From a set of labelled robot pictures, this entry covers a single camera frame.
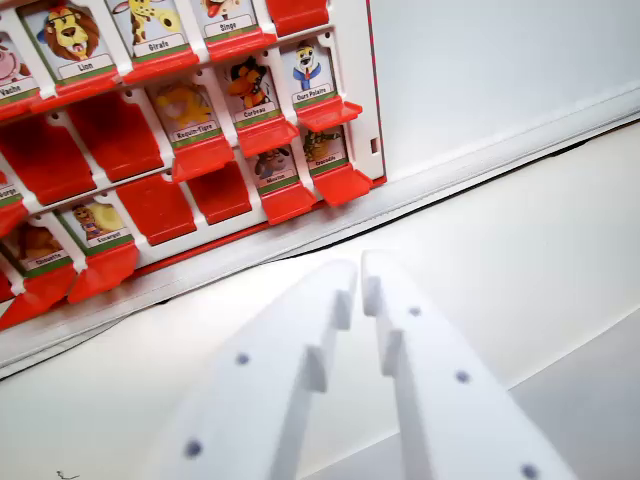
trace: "name label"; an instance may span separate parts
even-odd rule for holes
[[[311,100],[314,97],[319,97],[320,95],[324,95],[325,93],[329,92],[333,92],[333,85],[325,83],[324,85],[320,85],[319,87],[310,88],[309,90],[303,90],[302,92],[294,93],[291,98],[293,98],[293,103],[300,103]]]
[[[195,137],[203,133],[211,132],[218,128],[218,124],[215,121],[199,123],[193,127],[183,128],[182,130],[176,130],[171,134],[172,142],[179,142],[180,140],[186,140],[187,138]]]
[[[28,92],[37,88],[36,81],[32,77],[23,78],[17,82],[7,83],[0,86],[0,100]]]
[[[60,73],[60,78],[71,78],[76,75],[91,72],[92,70],[108,67],[109,65],[113,65],[113,61],[107,53],[103,53],[102,55],[87,58],[81,62],[71,63],[64,67],[60,67],[58,72]]]
[[[179,47],[184,45],[184,37],[181,33],[174,33],[167,37],[158,38],[156,40],[149,40],[148,42],[139,43],[133,46],[133,54],[136,57],[144,57],[145,55],[151,55],[152,53],[162,52],[169,48]]]
[[[258,117],[265,113],[273,112],[276,109],[276,105],[273,102],[265,103],[263,105],[258,105],[257,107],[248,108],[246,110],[242,110],[235,114],[236,122],[241,122],[242,120],[247,120],[249,118]]]
[[[215,37],[223,33],[250,27],[251,25],[255,25],[255,23],[251,15],[241,15],[229,20],[223,20],[222,22],[210,23],[204,27],[204,33],[207,37]]]

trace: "monkey card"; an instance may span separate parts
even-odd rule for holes
[[[311,176],[333,170],[349,163],[341,125],[322,132],[301,128],[302,147]]]
[[[282,113],[271,72],[255,57],[218,67],[216,73],[236,128]]]
[[[0,32],[0,106],[36,93],[38,85],[18,49],[9,35]]]
[[[283,48],[281,55],[294,108],[337,95],[329,49],[320,46],[316,38]]]
[[[203,86],[181,79],[149,86],[147,93],[174,148],[222,134]]]
[[[200,33],[218,42],[258,28],[251,0],[191,0]]]
[[[133,241],[133,236],[113,205],[76,203],[56,212],[56,216],[87,256]]]
[[[289,146],[249,157],[247,162],[260,195],[292,185],[300,179]]]
[[[64,0],[40,0],[17,11],[56,83],[66,85],[115,72],[88,8]]]
[[[27,222],[2,239],[0,251],[26,278],[37,277],[72,262],[47,228]]]
[[[106,2],[134,61],[147,61],[189,48],[173,0]]]

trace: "screw hole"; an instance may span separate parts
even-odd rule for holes
[[[239,353],[236,357],[236,363],[238,365],[246,365],[247,363],[249,363],[249,355],[247,355],[246,353]]]
[[[524,478],[535,480],[538,478],[538,469],[531,464],[523,465],[520,469]]]
[[[460,383],[469,383],[471,381],[471,375],[464,370],[459,370],[456,372],[456,380]]]
[[[202,452],[202,445],[197,440],[191,440],[187,443],[187,447],[184,450],[184,454],[189,457],[197,457]]]

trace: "lion card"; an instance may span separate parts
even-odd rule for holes
[[[191,0],[191,6],[207,42],[218,42],[258,28],[251,0]]]
[[[56,83],[73,83],[115,71],[88,8],[59,0],[40,0],[17,11]]]
[[[0,106],[38,93],[38,85],[18,49],[0,32]]]
[[[133,241],[115,207],[106,203],[76,203],[56,216],[85,255],[95,255]]]
[[[236,128],[282,113],[271,72],[255,57],[218,67],[216,73]]]
[[[337,95],[329,49],[316,38],[282,49],[285,79],[294,108],[302,108]]]

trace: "mouse card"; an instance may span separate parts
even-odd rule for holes
[[[87,256],[133,241],[113,205],[76,203],[56,212],[56,217]]]
[[[173,0],[107,0],[107,7],[134,61],[189,48]]]
[[[247,162],[260,195],[274,192],[299,180],[289,146],[249,157]]]
[[[207,90],[187,79],[147,87],[174,148],[222,134]]]
[[[0,106],[38,93],[38,85],[9,35],[0,32]]]
[[[255,57],[219,67],[216,72],[236,128],[282,113],[269,68],[258,64]]]
[[[191,0],[200,33],[207,42],[241,35],[258,28],[251,0]]]
[[[303,127],[301,132],[302,147],[312,177],[349,163],[342,126],[322,132]]]
[[[294,108],[337,95],[329,49],[321,47],[317,39],[284,48],[281,55]]]
[[[27,222],[2,239],[0,251],[26,278],[37,277],[72,262],[47,228]]]
[[[56,83],[66,85],[115,72],[89,9],[71,2],[40,0],[17,12]]]

